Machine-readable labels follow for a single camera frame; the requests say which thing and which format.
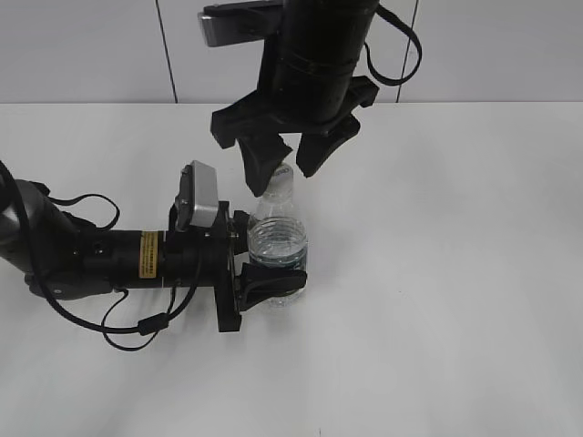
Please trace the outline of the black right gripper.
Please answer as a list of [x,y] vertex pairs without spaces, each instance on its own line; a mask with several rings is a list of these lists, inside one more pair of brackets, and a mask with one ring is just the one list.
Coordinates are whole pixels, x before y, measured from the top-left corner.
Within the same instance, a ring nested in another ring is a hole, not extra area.
[[341,145],[355,137],[360,122],[351,115],[369,107],[379,87],[367,76],[305,72],[264,51],[257,88],[232,105],[215,111],[210,132],[222,148],[240,147],[245,182],[254,197],[292,152],[280,133],[304,133],[296,164],[312,177]]

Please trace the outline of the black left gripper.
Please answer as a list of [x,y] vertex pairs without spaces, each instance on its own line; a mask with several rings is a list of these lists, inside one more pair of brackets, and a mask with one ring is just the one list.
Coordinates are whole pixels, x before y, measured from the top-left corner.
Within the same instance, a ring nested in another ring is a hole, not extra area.
[[300,269],[268,268],[243,263],[239,275],[239,310],[234,296],[234,255],[249,250],[250,215],[235,210],[230,219],[230,203],[219,203],[211,228],[189,227],[180,232],[178,211],[169,211],[169,230],[165,234],[163,279],[170,287],[187,287],[183,301],[169,314],[176,319],[190,304],[195,292],[211,287],[220,331],[238,331],[239,311],[246,311],[265,300],[293,294],[306,285],[307,273]]

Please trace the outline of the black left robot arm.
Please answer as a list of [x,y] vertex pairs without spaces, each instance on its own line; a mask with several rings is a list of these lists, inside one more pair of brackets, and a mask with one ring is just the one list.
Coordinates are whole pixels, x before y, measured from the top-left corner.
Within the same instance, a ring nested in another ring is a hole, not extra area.
[[211,287],[219,329],[233,332],[244,311],[307,280],[297,269],[236,265],[248,249],[249,217],[219,200],[215,169],[199,161],[181,170],[165,230],[100,227],[68,207],[45,185],[2,170],[1,256],[63,317],[65,301],[114,290]]

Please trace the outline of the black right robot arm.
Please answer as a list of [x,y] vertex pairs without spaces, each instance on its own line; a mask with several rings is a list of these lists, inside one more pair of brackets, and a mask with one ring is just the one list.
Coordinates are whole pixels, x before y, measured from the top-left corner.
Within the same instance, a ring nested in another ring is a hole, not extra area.
[[378,87],[355,76],[376,1],[251,1],[204,8],[213,46],[261,39],[257,87],[213,113],[210,131],[223,149],[238,145],[254,196],[267,189],[291,153],[282,135],[301,134],[296,163],[309,178],[355,137],[357,107],[373,104]]

